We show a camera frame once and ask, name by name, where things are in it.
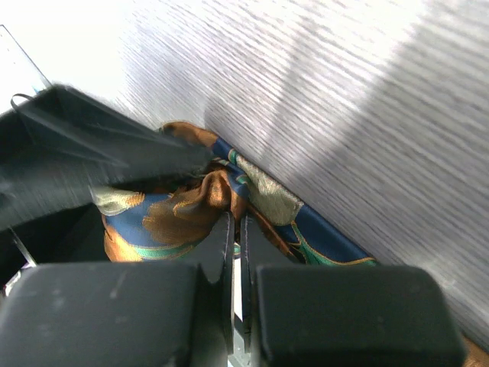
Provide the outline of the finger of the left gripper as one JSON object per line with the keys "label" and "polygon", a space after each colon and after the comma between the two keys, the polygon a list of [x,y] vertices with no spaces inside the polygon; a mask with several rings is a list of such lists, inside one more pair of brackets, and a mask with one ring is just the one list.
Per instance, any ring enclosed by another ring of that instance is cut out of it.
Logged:
{"label": "finger of the left gripper", "polygon": [[211,158],[204,145],[55,85],[1,116],[1,228],[83,206],[93,187],[181,176]]}

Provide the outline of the floral patterned necktie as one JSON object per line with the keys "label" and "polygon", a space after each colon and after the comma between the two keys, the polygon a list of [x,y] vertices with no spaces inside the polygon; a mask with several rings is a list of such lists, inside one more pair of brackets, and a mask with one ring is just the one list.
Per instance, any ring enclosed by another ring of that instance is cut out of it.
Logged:
{"label": "floral patterned necktie", "polygon": [[178,178],[92,189],[111,261],[182,258],[223,213],[251,214],[284,255],[311,265],[373,265],[375,260],[217,134],[174,121],[161,131],[212,150],[209,165]]}

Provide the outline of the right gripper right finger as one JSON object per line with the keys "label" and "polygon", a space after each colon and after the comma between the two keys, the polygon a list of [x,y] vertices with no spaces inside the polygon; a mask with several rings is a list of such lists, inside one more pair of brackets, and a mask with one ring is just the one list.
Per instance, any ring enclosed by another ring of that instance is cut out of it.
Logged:
{"label": "right gripper right finger", "polygon": [[241,221],[244,339],[253,366],[461,366],[436,281],[409,266],[301,265]]}

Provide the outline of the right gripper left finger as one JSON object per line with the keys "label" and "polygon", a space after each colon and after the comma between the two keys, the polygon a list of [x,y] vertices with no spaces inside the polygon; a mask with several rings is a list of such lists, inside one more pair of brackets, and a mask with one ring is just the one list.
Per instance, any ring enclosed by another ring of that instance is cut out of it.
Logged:
{"label": "right gripper left finger", "polygon": [[26,271],[1,308],[1,364],[227,365],[233,229],[221,215],[185,258]]}

